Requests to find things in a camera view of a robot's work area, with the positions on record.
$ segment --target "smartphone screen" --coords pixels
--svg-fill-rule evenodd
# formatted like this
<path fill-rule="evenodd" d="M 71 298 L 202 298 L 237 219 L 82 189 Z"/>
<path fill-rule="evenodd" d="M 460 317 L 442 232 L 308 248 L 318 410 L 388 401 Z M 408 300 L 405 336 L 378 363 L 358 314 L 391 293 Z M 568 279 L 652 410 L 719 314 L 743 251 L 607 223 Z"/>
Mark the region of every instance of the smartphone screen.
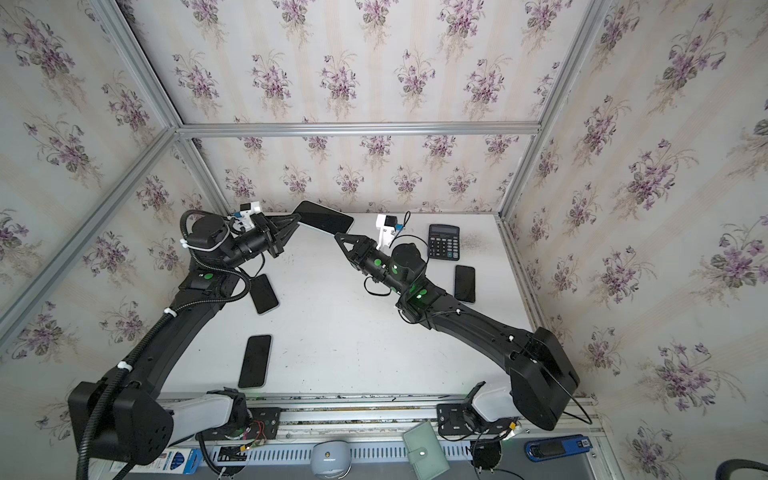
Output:
<path fill-rule="evenodd" d="M 301 202 L 293 212 L 301 215 L 299 223 L 330 233 L 331 235 L 347 233 L 352 226 L 352 223 L 355 221 L 355 219 L 349 215 L 331 210 L 328 207 L 315 204 L 308 200 Z"/>
<path fill-rule="evenodd" d="M 453 296 L 459 302 L 475 302 L 475 268 L 456 265 L 453 278 Z"/>
<path fill-rule="evenodd" d="M 256 335 L 248 339 L 243 357 L 243 368 L 240 370 L 240 380 L 237 382 L 239 388 L 264 386 L 271 346 L 271 335 Z"/>
<path fill-rule="evenodd" d="M 267 313 L 280 305 L 280 302 L 277 301 L 277 295 L 272 290 L 270 279 L 266 278 L 265 273 L 251 280 L 250 298 L 253 300 L 253 305 L 256 306 L 256 313 L 259 315 Z"/>

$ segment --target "mint green wallet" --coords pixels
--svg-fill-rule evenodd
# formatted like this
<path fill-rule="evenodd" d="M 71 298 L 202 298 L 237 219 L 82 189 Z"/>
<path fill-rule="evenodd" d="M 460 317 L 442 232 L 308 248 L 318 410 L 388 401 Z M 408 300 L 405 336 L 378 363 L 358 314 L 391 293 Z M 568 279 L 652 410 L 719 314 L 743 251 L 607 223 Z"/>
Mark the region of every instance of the mint green wallet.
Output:
<path fill-rule="evenodd" d="M 432 480 L 450 468 L 435 430 L 429 422 L 420 423 L 402 434 L 408 451 L 408 461 L 419 480 Z"/>

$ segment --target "white table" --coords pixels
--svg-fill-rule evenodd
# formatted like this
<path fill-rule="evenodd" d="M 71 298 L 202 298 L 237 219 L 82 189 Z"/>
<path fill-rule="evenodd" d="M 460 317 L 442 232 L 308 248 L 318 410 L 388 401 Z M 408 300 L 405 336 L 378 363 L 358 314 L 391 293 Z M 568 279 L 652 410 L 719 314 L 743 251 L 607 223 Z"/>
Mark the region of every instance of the white table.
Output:
<path fill-rule="evenodd" d="M 353 214 L 350 233 L 378 237 L 375 214 Z M 404 233 L 426 239 L 429 224 L 461 228 L 461 259 L 429 261 L 427 277 L 453 293 L 457 264 L 476 269 L 471 307 L 499 322 L 531 329 L 495 218 L 490 214 L 413 214 Z M 425 246 L 415 243 L 426 259 Z M 382 248 L 390 253 L 389 248 Z M 255 274 L 261 259 L 243 268 Z M 257 315 L 250 297 L 226 305 L 197 334 L 167 378 L 163 396 L 237 387 L 248 337 L 273 336 L 266 383 L 250 395 L 466 394 L 503 371 L 453 337 L 403 322 L 395 294 L 370 296 L 332 236 L 301 226 L 280 257 L 266 256 L 263 273 L 280 305 Z M 382 292 L 380 283 L 368 282 Z"/>

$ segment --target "black calculator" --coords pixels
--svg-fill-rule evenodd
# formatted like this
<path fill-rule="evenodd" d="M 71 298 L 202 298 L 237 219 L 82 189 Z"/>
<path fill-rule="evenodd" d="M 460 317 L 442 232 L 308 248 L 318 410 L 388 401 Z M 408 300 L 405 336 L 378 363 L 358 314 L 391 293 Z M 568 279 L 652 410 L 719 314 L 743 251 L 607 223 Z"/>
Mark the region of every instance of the black calculator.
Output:
<path fill-rule="evenodd" d="M 429 258 L 458 260 L 458 227 L 437 223 L 429 226 Z"/>

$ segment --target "calculator screen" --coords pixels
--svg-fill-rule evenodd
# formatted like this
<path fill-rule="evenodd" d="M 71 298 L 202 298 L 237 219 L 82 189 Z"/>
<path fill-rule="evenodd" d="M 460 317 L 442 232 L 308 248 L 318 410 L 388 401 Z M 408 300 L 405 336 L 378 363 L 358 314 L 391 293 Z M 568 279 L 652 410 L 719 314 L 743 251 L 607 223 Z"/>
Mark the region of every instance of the calculator screen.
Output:
<path fill-rule="evenodd" d="M 432 231 L 437 233 L 456 233 L 455 228 L 447 228 L 447 227 L 432 227 Z"/>

